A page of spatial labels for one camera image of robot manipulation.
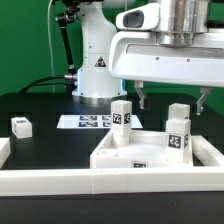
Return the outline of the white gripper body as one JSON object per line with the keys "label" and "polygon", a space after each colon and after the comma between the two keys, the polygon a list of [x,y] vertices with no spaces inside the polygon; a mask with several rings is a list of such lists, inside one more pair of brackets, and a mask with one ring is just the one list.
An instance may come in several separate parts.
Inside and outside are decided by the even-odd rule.
{"label": "white gripper body", "polygon": [[119,32],[111,43],[109,71],[115,78],[224,87],[224,32],[199,34],[191,46],[164,46],[153,32]]}

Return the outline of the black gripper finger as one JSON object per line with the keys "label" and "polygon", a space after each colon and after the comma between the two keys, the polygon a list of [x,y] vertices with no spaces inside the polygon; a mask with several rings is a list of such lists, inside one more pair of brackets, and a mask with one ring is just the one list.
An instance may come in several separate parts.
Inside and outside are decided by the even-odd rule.
{"label": "black gripper finger", "polygon": [[148,98],[147,94],[144,91],[144,82],[143,81],[135,81],[134,88],[140,98],[139,104],[141,109],[146,109],[148,107]]}
{"label": "black gripper finger", "polygon": [[197,102],[192,105],[192,113],[193,114],[199,116],[203,112],[203,110],[204,110],[203,104],[206,102],[206,100],[210,96],[211,90],[212,90],[211,87],[201,87],[200,88],[201,96],[197,100]]}

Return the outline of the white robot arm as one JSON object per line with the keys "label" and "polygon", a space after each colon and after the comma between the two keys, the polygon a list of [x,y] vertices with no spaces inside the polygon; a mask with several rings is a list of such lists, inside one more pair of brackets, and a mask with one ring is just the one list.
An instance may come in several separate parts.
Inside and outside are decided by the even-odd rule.
{"label": "white robot arm", "polygon": [[210,0],[155,0],[116,17],[112,77],[199,86],[197,114],[213,87],[224,88],[224,22],[207,19]]}

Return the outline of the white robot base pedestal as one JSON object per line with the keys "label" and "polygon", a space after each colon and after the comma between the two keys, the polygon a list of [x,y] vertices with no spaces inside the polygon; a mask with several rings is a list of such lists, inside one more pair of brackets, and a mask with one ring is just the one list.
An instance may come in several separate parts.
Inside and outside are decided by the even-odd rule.
{"label": "white robot base pedestal", "polygon": [[83,36],[83,64],[77,72],[75,101],[103,104],[127,95],[123,81],[113,78],[108,70],[111,41],[117,33],[108,21],[101,3],[81,4],[78,13]]}

